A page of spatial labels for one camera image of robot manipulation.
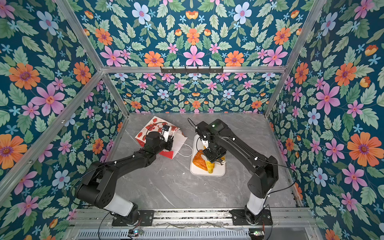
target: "wall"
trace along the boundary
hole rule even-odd
[[[384,238],[382,7],[324,7],[269,115],[327,240]]]

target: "pink flower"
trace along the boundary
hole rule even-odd
[[[61,154],[64,155],[65,152],[70,152],[70,147],[72,146],[72,144],[68,143],[68,141],[65,141],[65,142],[61,142],[60,143],[60,146],[59,147],[59,151],[61,151]]]
[[[344,175],[348,176],[348,177],[344,178],[344,182],[346,184],[350,184],[352,182],[352,187],[356,191],[359,190],[359,184],[363,187],[368,186],[367,182],[364,179],[360,178],[364,175],[364,170],[358,169],[355,172],[355,167],[351,163],[348,165],[348,169],[349,169],[349,171],[345,168],[342,169]]]
[[[71,220],[71,219],[76,218],[76,217],[77,217],[76,209],[73,209],[72,211],[70,211],[70,212],[68,213],[67,220]]]
[[[331,105],[337,107],[340,105],[340,101],[337,98],[333,98],[333,96],[339,93],[339,86],[333,87],[331,91],[329,91],[329,84],[324,84],[323,91],[324,93],[316,93],[316,98],[321,100],[317,103],[316,109],[322,109],[324,107],[324,112],[328,115],[331,111]]]
[[[321,150],[321,147],[319,146],[320,142],[316,142],[314,139],[312,140],[312,142],[313,143],[310,144],[310,146],[312,147],[311,151],[318,154],[319,150]]]
[[[34,178],[36,176],[37,172],[33,171],[25,175],[20,182],[17,184],[15,187],[15,194],[18,195],[19,193],[22,192],[24,186],[25,187],[33,187],[33,181],[30,180],[31,178]]]
[[[92,109],[92,107],[87,107],[85,108],[87,110],[87,112],[85,113],[86,116],[88,116],[89,118],[93,117],[94,116],[94,109]]]
[[[216,76],[216,79],[220,79],[220,82],[223,82],[224,80],[228,80],[230,73],[222,73],[220,75]]]
[[[172,73],[160,73],[160,76],[163,76],[161,80],[167,80],[167,82],[170,82],[171,79],[175,79],[175,76],[172,76]]]
[[[120,50],[120,57],[124,57],[125,60],[131,59],[131,53],[127,52],[127,50]]]
[[[43,162],[44,159],[45,159],[45,157],[52,157],[52,152],[49,151],[49,150],[51,150],[52,148],[53,148],[53,144],[52,144],[52,143],[48,144],[48,146],[47,146],[47,148],[45,149],[45,151],[43,152],[43,154],[41,154],[41,155],[39,156],[39,162]]]
[[[317,83],[314,85],[315,87],[317,87],[317,91],[319,90],[319,89],[323,89],[324,87],[324,84],[325,84],[325,81],[324,81],[324,78],[320,78],[320,79],[317,79]]]
[[[341,196],[342,196],[342,198],[344,198],[343,200],[341,200],[341,203],[344,205],[347,205],[348,211],[351,211],[352,209],[354,211],[358,210],[358,208],[356,207],[356,203],[358,203],[358,201],[354,198],[352,199],[351,198],[352,196],[349,192],[347,192],[347,195],[342,193]]]
[[[63,109],[64,105],[59,102],[59,100],[63,100],[65,95],[64,93],[57,93],[55,94],[55,87],[53,84],[48,84],[47,86],[47,91],[46,92],[43,88],[37,87],[36,88],[37,92],[42,96],[41,97],[34,97],[31,100],[31,103],[35,105],[43,105],[41,109],[41,113],[43,116],[47,116],[51,113],[51,108],[52,111],[56,114],[59,114]]]
[[[333,162],[337,162],[337,157],[339,157],[340,159],[344,159],[344,154],[342,152],[340,152],[341,150],[344,149],[344,145],[343,144],[337,144],[336,142],[336,139],[332,139],[331,141],[332,145],[329,143],[329,142],[326,142],[325,143],[325,146],[330,149],[328,150],[325,154],[327,156],[331,156],[332,155],[332,160]]]
[[[55,81],[52,82],[52,84],[56,86],[55,87],[56,90],[60,89],[60,91],[63,91],[64,88],[66,87],[66,85],[63,83],[63,79],[55,78]]]
[[[28,195],[25,199],[25,202],[19,203],[17,206],[20,208],[19,217],[25,213],[26,216],[31,215],[32,209],[35,209],[39,204],[35,203],[39,197],[34,197],[32,199],[31,195]]]
[[[292,116],[294,116],[295,118],[297,118],[297,116],[300,115],[299,110],[300,110],[300,108],[298,108],[298,107],[295,106],[295,107],[292,109]]]
[[[267,52],[268,52],[267,50],[262,49],[260,52],[257,53],[258,54],[257,58],[264,59],[264,57],[268,55]]]
[[[147,79],[152,82],[152,79],[156,79],[156,76],[154,73],[144,73],[144,79]]]
[[[269,58],[265,58],[263,60],[263,63],[269,63],[268,66],[274,66],[275,63],[276,65],[281,65],[283,64],[283,61],[280,58],[285,57],[288,52],[281,52],[283,50],[283,45],[280,45],[279,47],[276,48],[276,52],[273,51],[272,49],[268,50],[268,56]]]
[[[5,18],[6,16],[15,19],[12,12],[15,10],[11,5],[6,5],[6,0],[0,0],[0,17]]]
[[[90,92],[89,93],[89,95],[85,98],[85,102],[87,103],[88,101],[90,101],[90,102],[93,102],[93,96],[94,96],[95,94],[93,93],[93,92]]]
[[[180,81],[178,81],[177,83],[175,83],[175,89],[179,90],[180,89],[184,89],[184,84],[182,84]]]
[[[100,91],[100,90],[103,90],[104,88],[103,88],[103,84],[104,84],[104,82],[102,81],[102,80],[100,80],[98,83],[97,83],[97,85],[96,85],[96,91]]]
[[[252,87],[252,84],[253,84],[253,83],[251,83],[251,80],[249,80],[248,82],[245,82],[245,83],[244,83],[243,87],[245,87],[245,89],[247,89],[247,88],[251,88],[251,87]]]
[[[375,6],[375,3],[372,0],[361,0],[361,6],[358,6],[354,10],[355,13],[357,13],[355,16],[355,20],[358,19],[359,17],[365,18],[365,16],[367,15],[367,12],[371,10],[374,6]]]
[[[33,103],[29,102],[28,106],[23,105],[22,109],[25,111],[23,112],[24,116],[29,115],[31,119],[34,119],[35,115],[40,115],[40,113],[37,111],[39,109],[39,106],[34,106]]]
[[[291,88],[293,87],[293,77],[288,77],[287,80],[285,80],[285,90],[288,90],[288,92],[291,90]]]
[[[283,145],[281,144],[281,141],[280,141],[280,144],[279,144],[279,147],[280,147],[280,152],[281,152],[281,155],[283,156],[283,159],[285,162],[288,162],[288,158],[287,158],[287,149],[284,149]]]
[[[187,66],[192,65],[195,67],[197,65],[203,65],[203,61],[200,59],[204,57],[205,53],[203,52],[197,52],[197,47],[195,45],[192,45],[191,47],[191,53],[183,53],[184,57],[189,58],[187,62],[185,63]]]
[[[148,87],[147,83],[146,82],[142,82],[142,81],[139,82],[139,86],[140,86],[140,88],[142,88],[144,90],[147,89],[147,87]]]
[[[292,93],[293,101],[300,101],[300,98],[303,96],[303,93],[301,93],[301,87],[297,88],[295,87],[295,91]]]
[[[108,66],[112,66],[113,64],[115,64],[116,67],[120,67],[121,66],[120,63],[126,63],[127,62],[124,59],[119,58],[120,57],[120,51],[119,50],[114,50],[112,53],[112,50],[108,46],[105,46],[104,50],[106,51],[106,53],[101,52],[100,55],[104,58],[108,58],[108,60],[107,60]]]
[[[217,88],[216,83],[213,83],[212,81],[208,83],[207,86],[208,86],[208,89],[210,90]]]
[[[352,104],[348,104],[348,108],[349,110],[347,111],[348,114],[352,114],[353,118],[356,117],[356,114],[359,114],[361,115],[362,114],[362,111],[360,110],[362,107],[364,106],[364,104],[360,103],[358,104],[358,101],[355,100],[353,102],[353,105]]]
[[[212,54],[214,54],[214,53],[218,53],[219,49],[220,47],[217,45],[217,43],[215,43],[215,45],[211,44],[211,48],[209,50],[212,51]]]
[[[241,81],[243,78],[247,78],[246,73],[237,73],[235,78],[238,78],[239,81]]]
[[[172,45],[171,43],[169,44],[169,47],[168,47],[168,50],[169,50],[169,53],[174,53],[176,54],[176,51],[178,51],[179,49],[176,47],[176,44]]]

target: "cable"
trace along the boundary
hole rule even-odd
[[[104,216],[103,220],[101,220],[101,223],[99,225],[99,229],[97,230],[97,236],[99,237],[99,240],[100,239],[100,227],[101,227],[101,224],[103,223],[104,219],[108,216],[108,214],[110,214],[111,212],[108,212],[107,215]]]

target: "blue flower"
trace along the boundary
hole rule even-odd
[[[231,17],[233,17],[233,15],[235,15],[236,13],[233,11],[233,9],[231,9],[231,11],[228,10],[228,15],[230,15]]]
[[[85,16],[85,15],[80,15],[80,17],[81,17],[81,20],[83,20],[86,23],[89,21],[87,16]]]
[[[12,49],[10,49],[10,45],[4,45],[4,44],[1,44],[1,46],[3,47],[3,51],[6,51],[8,54],[9,54],[9,52],[12,52],[13,50]]]
[[[8,130],[5,131],[5,133],[11,133],[11,135],[13,135],[15,132],[18,132],[19,130],[17,130],[17,125],[14,125],[11,127],[11,125],[7,125],[7,128]]]
[[[150,9],[148,14],[151,15],[151,17],[155,17],[156,12]]]
[[[352,128],[355,129],[353,132],[360,133],[360,131],[362,130],[362,127],[360,127],[360,124],[356,124],[356,126],[353,126]]]
[[[16,116],[16,114],[20,114],[20,110],[20,108],[16,108],[16,106],[13,106],[13,109],[9,109],[9,112],[13,113],[13,115]]]
[[[61,77],[63,75],[63,73],[61,73],[60,70],[57,70],[55,73],[56,73],[56,77]]]
[[[372,59],[369,59],[368,62],[371,62],[369,65],[372,65],[372,64],[377,64],[377,61],[380,60],[381,57],[378,57],[377,58],[377,54],[373,55],[373,58]]]
[[[41,184],[44,182],[44,180],[42,180],[41,178],[39,178],[39,180],[35,180],[35,186],[36,187],[40,187],[41,186]]]
[[[283,16],[284,18],[284,20],[287,20],[288,18],[289,18],[289,12],[287,13],[287,14],[284,14],[284,16]]]
[[[204,18],[205,16],[203,15],[203,16],[199,16],[199,22],[201,22],[201,23],[203,23],[203,21],[205,20],[205,18]]]
[[[37,234],[41,231],[41,225],[40,226],[35,226],[35,230],[32,232],[32,234],[35,234],[37,236]]]

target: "metal bar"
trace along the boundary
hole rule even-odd
[[[124,115],[124,117],[128,117],[129,112],[127,107],[124,104],[124,101],[122,100],[116,86],[112,83],[112,79],[109,76],[109,74],[104,74],[103,80],[105,85],[107,85],[107,88],[109,89],[112,98],[116,101],[116,104],[119,106],[120,111]]]
[[[304,47],[305,41],[308,38],[309,33],[312,31],[312,28],[319,17],[319,14],[321,13],[321,9],[323,8],[324,4],[327,0],[315,0],[313,3],[312,9],[310,10],[307,19],[305,20],[305,23],[303,25],[303,28],[301,30],[301,33],[296,41],[295,46],[292,49],[292,52],[288,58],[287,65],[286,65],[286,71],[284,74],[280,77],[279,82],[277,83],[275,90],[273,91],[273,94],[269,100],[268,108],[266,109],[264,115],[267,117],[269,113],[271,112],[273,105],[276,103],[277,98],[279,97],[279,94],[281,90],[283,89],[284,82],[288,79],[289,74],[292,71],[292,68],[299,57],[301,49]]]
[[[47,145],[59,133],[64,123],[68,121],[77,108],[84,102],[86,96],[96,87],[102,77],[102,72],[97,71],[89,80],[89,82],[79,91],[72,101],[64,108],[64,110],[56,117],[54,122],[40,135],[36,142],[21,157],[19,162],[4,176],[0,182],[0,205],[8,197],[11,191],[16,187],[29,171],[33,163],[45,151]]]
[[[103,67],[104,73],[161,73],[161,69],[163,70],[185,70],[185,72],[189,72],[190,70],[198,69],[195,67],[129,67],[129,66],[121,66],[121,67]],[[209,67],[199,67],[200,70],[207,70]],[[221,69],[221,67],[211,67],[211,69]],[[283,66],[258,66],[258,67],[223,67],[223,72],[225,73],[284,73],[286,70]]]
[[[80,44],[83,46],[85,52],[88,54],[89,59],[93,63],[93,66],[96,68],[96,70],[101,70],[104,65],[101,62],[96,50],[93,48],[91,42],[89,41],[87,35],[85,35],[84,28],[72,10],[71,5],[69,5],[67,0],[56,0],[56,4],[60,11],[63,13],[65,19],[67,20]]]

